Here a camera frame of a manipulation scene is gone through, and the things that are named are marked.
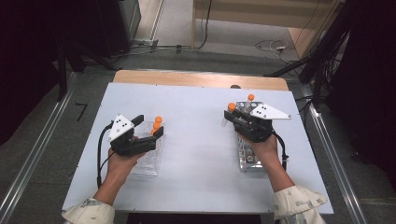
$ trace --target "tripod leg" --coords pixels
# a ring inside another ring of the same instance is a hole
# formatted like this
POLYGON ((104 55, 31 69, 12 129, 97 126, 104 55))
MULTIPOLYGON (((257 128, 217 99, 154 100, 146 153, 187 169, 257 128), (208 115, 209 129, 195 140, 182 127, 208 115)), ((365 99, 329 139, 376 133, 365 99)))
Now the tripod leg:
POLYGON ((82 47, 81 45, 79 45, 77 43, 71 43, 71 44, 73 45, 73 48, 79 50, 81 53, 83 53, 83 54, 87 55, 88 57, 92 58, 94 61, 96 61, 97 63, 101 64, 105 68, 107 68, 109 70, 113 70, 113 71, 120 70, 120 68, 115 68, 112 64, 106 62, 103 58, 99 57, 98 55, 96 55, 92 51, 82 47))

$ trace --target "white shirt cuff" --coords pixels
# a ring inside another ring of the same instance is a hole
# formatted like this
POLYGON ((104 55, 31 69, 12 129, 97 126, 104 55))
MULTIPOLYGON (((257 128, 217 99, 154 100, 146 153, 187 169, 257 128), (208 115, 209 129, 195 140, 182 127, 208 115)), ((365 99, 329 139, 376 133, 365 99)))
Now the white shirt cuff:
POLYGON ((62 212, 62 216, 73 224, 113 224, 115 209, 93 198, 85 200, 62 212))
POLYGON ((293 186, 276 192, 273 196, 275 220, 305 213, 310 217, 320 217, 316 207, 327 202, 324 195, 309 189, 293 186))

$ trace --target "forearm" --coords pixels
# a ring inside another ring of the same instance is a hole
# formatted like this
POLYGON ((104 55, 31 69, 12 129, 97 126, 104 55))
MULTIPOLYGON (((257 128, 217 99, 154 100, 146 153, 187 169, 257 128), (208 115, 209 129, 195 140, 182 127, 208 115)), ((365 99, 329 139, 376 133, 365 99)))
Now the forearm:
POLYGON ((102 203, 113 205, 114 200, 116 199, 116 196, 124 182, 125 180, 123 179, 119 179, 114 176, 107 176, 102 186, 98 191, 96 191, 93 198, 102 203))
POLYGON ((280 162, 267 162, 264 168, 267 171, 274 192, 294 186, 294 182, 280 162))

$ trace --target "white sleeve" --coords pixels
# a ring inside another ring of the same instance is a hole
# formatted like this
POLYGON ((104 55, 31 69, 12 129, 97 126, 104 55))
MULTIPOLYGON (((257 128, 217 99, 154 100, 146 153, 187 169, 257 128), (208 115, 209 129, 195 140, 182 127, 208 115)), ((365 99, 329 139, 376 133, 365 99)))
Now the white sleeve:
POLYGON ((317 210, 326 202, 324 195, 300 186, 282 189, 273 196, 274 220, 293 224, 326 223, 317 210))
POLYGON ((62 212, 62 216, 72 224, 113 224, 115 209, 100 201, 89 198, 62 212))

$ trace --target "white triangular plate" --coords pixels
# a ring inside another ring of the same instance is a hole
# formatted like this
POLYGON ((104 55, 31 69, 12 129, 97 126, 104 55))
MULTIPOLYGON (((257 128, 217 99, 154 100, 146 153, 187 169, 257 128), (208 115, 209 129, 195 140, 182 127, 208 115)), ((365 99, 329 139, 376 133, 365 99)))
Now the white triangular plate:
POLYGON ((250 115, 259 119, 291 119, 291 115, 267 104, 259 104, 250 112, 250 115))
POLYGON ((134 127, 134 124, 125 118, 123 115, 118 114, 114 119, 113 127, 111 127, 110 134, 108 135, 107 141, 112 142, 123 133, 128 132, 134 127))

